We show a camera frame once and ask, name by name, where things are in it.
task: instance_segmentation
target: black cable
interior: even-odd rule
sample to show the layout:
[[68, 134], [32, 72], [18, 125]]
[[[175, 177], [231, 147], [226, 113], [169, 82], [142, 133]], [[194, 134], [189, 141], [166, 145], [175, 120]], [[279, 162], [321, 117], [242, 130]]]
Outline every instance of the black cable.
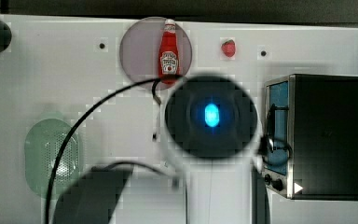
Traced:
[[99, 101], [97, 104], [95, 104], [92, 108], [90, 108], [77, 122], [76, 124], [71, 128], [71, 130], [69, 131], [69, 133], [66, 135], [65, 139], [62, 142], [62, 145], [60, 147], [60, 150], [57, 154], [56, 160], [54, 162], [54, 166], [53, 169], [51, 171], [51, 176], [50, 176], [50, 180], [48, 182], [48, 192], [46, 195], [46, 204], [45, 204], [45, 224], [48, 224], [48, 217], [49, 217], [49, 208], [50, 208], [50, 201], [51, 201], [51, 194], [52, 194], [52, 190], [54, 187], [54, 180], [56, 177], [56, 173], [58, 170], [58, 166], [60, 164], [61, 158], [62, 158], [62, 154], [65, 151], [65, 148], [69, 142], [69, 140], [71, 139], [72, 135], [75, 133], [75, 131], [77, 130], [77, 128], [80, 126], [80, 124], [96, 109], [98, 108], [98, 106], [102, 105], [104, 102], [108, 101], [109, 99], [111, 99], [112, 97], [115, 97], [117, 94], [122, 93], [124, 91], [127, 91], [133, 87], [136, 86], [140, 86], [143, 85], [145, 83], [149, 83], [149, 82], [154, 82], [154, 81], [161, 81], [161, 80], [169, 80], [169, 79], [179, 79], [182, 76], [180, 75], [167, 75], [165, 77], [157, 77], [157, 78], [150, 78], [144, 81], [139, 81], [139, 82], [135, 82], [133, 84], [131, 84], [130, 86], [121, 88], [118, 91], [115, 91], [113, 93], [110, 93], [109, 95], [105, 96], [101, 101]]
[[280, 149], [283, 149], [285, 151], [287, 151], [287, 160], [283, 161], [283, 162], [279, 162], [279, 163], [270, 163], [268, 161], [265, 160], [265, 156], [263, 156], [263, 162], [266, 164], [266, 165], [270, 165], [270, 166], [281, 166], [281, 165], [284, 165], [286, 164], [290, 159], [291, 157], [293, 156], [293, 150], [292, 148], [290, 147], [290, 145], [282, 140], [282, 139], [279, 139], [279, 138], [265, 138], [264, 141], [268, 141], [269, 139], [271, 139], [272, 141], [277, 141], [277, 142], [280, 142], [280, 143], [283, 143], [283, 148], [280, 148]]
[[186, 205], [186, 224], [188, 224], [188, 209], [187, 209], [187, 184], [185, 183], [185, 205]]
[[161, 105], [161, 99], [156, 95], [156, 87], [158, 84], [159, 84], [159, 80], [156, 80], [153, 82], [152, 95], [153, 95], [153, 99], [156, 101], [156, 103], [158, 105]]
[[160, 171], [159, 169], [151, 166], [151, 165], [148, 165], [148, 164], [145, 164], [145, 163], [142, 163], [142, 162], [138, 162], [138, 161], [115, 161], [109, 165], [107, 165], [106, 167], [103, 168], [103, 171], [109, 171], [109, 170], [112, 170], [114, 169], [115, 167], [119, 166], [119, 165], [137, 165], [137, 166], [140, 166], [142, 168], [145, 168], [153, 173], [156, 173], [158, 175], [166, 175], [166, 176], [169, 176], [167, 174], [165, 174], [164, 172]]

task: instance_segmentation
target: ketchup bottle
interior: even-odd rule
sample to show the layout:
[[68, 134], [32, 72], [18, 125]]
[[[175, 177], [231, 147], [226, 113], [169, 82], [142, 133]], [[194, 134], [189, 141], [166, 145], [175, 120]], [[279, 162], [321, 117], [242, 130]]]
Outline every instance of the ketchup bottle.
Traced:
[[[176, 45], [175, 21], [166, 20], [164, 35], [158, 52], [158, 77], [166, 75], [179, 75], [179, 54]], [[162, 80], [163, 83], [172, 85], [175, 80]]]

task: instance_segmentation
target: translucent green dish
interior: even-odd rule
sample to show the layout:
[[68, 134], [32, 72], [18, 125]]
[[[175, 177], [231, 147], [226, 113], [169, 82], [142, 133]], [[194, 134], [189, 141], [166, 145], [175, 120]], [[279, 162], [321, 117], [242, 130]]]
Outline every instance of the translucent green dish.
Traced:
[[[30, 189], [46, 198], [55, 158], [71, 126], [61, 119], [43, 119], [25, 139], [25, 177]], [[76, 133], [63, 152], [54, 182], [52, 199], [57, 199], [79, 178], [79, 140]]]

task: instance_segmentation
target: microwave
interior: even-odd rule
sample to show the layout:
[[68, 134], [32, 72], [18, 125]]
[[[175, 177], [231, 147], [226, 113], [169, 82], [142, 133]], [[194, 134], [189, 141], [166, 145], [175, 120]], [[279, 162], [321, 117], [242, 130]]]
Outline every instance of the microwave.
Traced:
[[293, 200], [358, 201], [358, 77], [265, 83], [268, 189]]

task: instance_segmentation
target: white table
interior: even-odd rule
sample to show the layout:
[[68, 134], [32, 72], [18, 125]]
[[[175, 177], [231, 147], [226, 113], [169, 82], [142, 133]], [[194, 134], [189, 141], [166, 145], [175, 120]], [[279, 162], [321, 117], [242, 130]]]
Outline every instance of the white table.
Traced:
[[[135, 22], [0, 15], [13, 32], [0, 53], [0, 223], [40, 223], [44, 200], [25, 181], [24, 139], [46, 111], [72, 124], [101, 97], [130, 84], [118, 58], [125, 31]], [[193, 46], [189, 74], [217, 71], [238, 80], [261, 111], [263, 83], [293, 73], [358, 76], [358, 29], [178, 22]], [[225, 38], [237, 53], [226, 60]], [[101, 41], [105, 49], [99, 49]], [[268, 55], [260, 57], [260, 51]], [[152, 142], [158, 106], [143, 89], [103, 105], [80, 129], [85, 169], [135, 158], [160, 163]], [[268, 192], [271, 223], [358, 223], [358, 202], [289, 201]]]

